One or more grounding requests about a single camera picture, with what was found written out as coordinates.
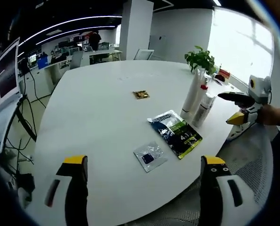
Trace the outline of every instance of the ceiling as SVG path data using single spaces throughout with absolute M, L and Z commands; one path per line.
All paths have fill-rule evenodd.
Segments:
M 0 1 L 0 50 L 4 49 L 11 41 L 20 37 L 21 42 L 42 31 L 45 28 L 68 20 L 88 16 L 121 15 L 123 3 L 127 0 L 19 0 Z M 168 6 L 162 0 L 150 0 L 154 2 L 154 10 Z M 174 6 L 163 10 L 177 8 L 213 8 L 216 6 L 212 0 L 168 0 Z M 257 16 L 250 9 L 245 0 L 219 0 L 223 7 L 230 8 L 248 16 Z M 50 37 L 47 33 L 56 29 L 62 32 L 76 30 L 92 26 L 117 26 L 120 18 L 95 18 L 66 23 L 48 31 L 45 31 L 24 43 L 20 52 L 29 52 L 36 47 L 36 43 Z

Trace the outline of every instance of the human hand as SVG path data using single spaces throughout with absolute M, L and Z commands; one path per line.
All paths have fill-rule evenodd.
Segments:
M 277 125 L 278 121 L 279 112 L 277 108 L 271 105 L 263 105 L 263 107 L 258 110 L 256 122 L 264 125 Z

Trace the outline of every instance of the potted plant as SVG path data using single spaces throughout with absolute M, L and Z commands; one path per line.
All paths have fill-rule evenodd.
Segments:
M 204 51 L 200 46 L 195 46 L 195 48 L 199 49 L 199 53 L 190 51 L 185 54 L 185 60 L 190 65 L 191 72 L 200 66 L 206 70 L 208 75 L 213 74 L 216 69 L 214 67 L 214 57 L 209 55 L 210 51 Z

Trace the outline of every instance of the round white table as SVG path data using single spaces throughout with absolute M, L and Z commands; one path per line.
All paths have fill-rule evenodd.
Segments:
M 238 110 L 215 100 L 203 125 L 202 142 L 179 160 L 147 121 L 168 110 L 180 113 L 193 75 L 187 64 L 119 61 L 69 70 L 42 117 L 34 154 L 35 185 L 56 174 L 67 156 L 88 156 L 87 215 L 91 226 L 114 226 L 163 206 L 200 174 L 202 155 L 216 155 Z M 137 100 L 133 91 L 146 90 Z M 231 90 L 215 82 L 209 91 Z M 146 173 L 133 151 L 156 141 L 168 161 Z

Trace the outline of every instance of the window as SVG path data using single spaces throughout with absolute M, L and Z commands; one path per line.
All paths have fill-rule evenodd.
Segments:
M 121 25 L 118 25 L 116 29 L 116 44 L 120 44 L 120 34 L 121 34 Z
M 36 54 L 33 54 L 29 57 L 29 62 L 30 62 L 31 65 L 34 61 L 36 61 Z
M 250 75 L 271 75 L 272 34 L 248 16 L 215 8 L 208 49 L 216 66 L 222 66 L 245 84 Z

